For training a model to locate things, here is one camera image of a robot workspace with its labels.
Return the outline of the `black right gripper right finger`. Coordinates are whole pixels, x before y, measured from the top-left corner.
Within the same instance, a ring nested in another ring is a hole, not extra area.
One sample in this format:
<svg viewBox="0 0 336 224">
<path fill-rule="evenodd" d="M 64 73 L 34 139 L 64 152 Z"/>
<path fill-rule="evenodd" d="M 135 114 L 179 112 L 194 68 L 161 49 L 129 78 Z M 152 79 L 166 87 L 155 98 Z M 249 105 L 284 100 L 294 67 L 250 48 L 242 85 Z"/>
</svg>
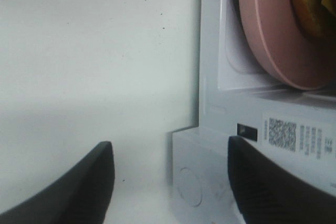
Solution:
<svg viewBox="0 0 336 224">
<path fill-rule="evenodd" d="M 281 168 L 239 136 L 228 139 L 228 178 L 245 223 L 335 223 L 335 197 Z"/>
</svg>

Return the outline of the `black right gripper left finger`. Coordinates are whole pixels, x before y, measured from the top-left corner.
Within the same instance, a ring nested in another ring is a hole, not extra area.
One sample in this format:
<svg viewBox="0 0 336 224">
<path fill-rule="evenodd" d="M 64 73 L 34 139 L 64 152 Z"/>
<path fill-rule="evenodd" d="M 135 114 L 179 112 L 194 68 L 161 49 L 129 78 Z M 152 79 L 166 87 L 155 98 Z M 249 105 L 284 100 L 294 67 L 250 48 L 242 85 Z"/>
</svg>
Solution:
<svg viewBox="0 0 336 224">
<path fill-rule="evenodd" d="M 1 223 L 103 223 L 115 180 L 112 143 L 98 143 L 51 185 L 1 214 Z"/>
</svg>

